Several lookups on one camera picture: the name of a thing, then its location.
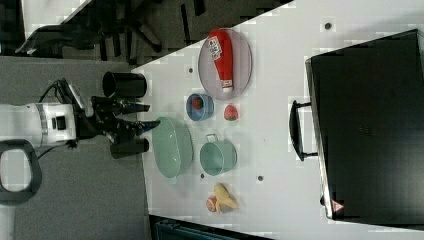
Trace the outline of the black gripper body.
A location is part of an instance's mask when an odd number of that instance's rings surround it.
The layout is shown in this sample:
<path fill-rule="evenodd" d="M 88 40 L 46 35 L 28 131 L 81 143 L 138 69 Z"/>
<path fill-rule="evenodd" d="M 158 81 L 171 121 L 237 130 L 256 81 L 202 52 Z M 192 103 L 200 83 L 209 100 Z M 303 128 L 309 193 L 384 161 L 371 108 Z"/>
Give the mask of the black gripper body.
<path fill-rule="evenodd" d="M 91 139 L 97 135 L 109 135 L 113 144 L 124 143 L 134 138 L 129 122 L 117 115 L 125 112 L 128 104 L 106 97 L 92 96 L 92 116 L 77 119 L 77 137 L 79 140 Z"/>

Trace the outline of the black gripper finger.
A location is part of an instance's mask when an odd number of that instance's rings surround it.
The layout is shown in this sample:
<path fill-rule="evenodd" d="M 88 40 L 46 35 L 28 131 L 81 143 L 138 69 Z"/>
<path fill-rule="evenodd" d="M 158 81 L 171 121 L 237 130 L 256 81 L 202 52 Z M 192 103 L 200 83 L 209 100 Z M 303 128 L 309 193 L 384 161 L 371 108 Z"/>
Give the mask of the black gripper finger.
<path fill-rule="evenodd" d="M 123 107 L 124 114 L 138 113 L 138 112 L 148 112 L 150 109 L 149 105 L 139 104 L 139 103 L 129 103 Z"/>
<path fill-rule="evenodd" d="M 136 121 L 132 124 L 132 130 L 136 135 L 141 135 L 160 125 L 159 121 Z"/>

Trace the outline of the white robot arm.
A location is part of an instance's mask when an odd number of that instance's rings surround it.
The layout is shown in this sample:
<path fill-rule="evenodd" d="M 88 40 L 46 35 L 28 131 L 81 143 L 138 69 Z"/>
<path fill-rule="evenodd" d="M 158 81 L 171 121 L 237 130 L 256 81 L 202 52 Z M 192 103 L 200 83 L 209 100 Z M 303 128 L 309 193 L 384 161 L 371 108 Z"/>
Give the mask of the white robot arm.
<path fill-rule="evenodd" d="M 115 158 L 138 154 L 149 149 L 141 134 L 157 127 L 155 121 L 127 121 L 126 114 L 147 112 L 149 107 L 135 101 L 92 97 L 85 104 L 75 97 L 61 97 L 54 103 L 28 103 L 1 106 L 1 159 L 26 162 L 29 181 L 18 189 L 1 184 L 1 203 L 22 204 L 40 188 L 42 171 L 39 165 L 42 148 L 49 152 L 59 146 L 75 148 L 79 141 L 98 135 L 107 137 Z"/>

